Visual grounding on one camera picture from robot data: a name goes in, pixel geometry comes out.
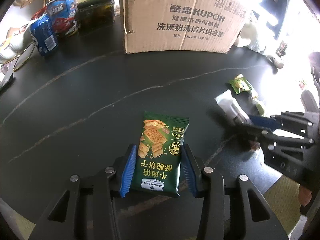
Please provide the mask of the person's right hand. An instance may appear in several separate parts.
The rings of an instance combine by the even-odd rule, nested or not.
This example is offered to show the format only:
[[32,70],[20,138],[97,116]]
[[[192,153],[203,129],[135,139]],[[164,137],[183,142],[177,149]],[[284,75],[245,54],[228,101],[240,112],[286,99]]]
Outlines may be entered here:
[[307,206],[312,199],[312,192],[302,185],[299,186],[298,200],[302,206]]

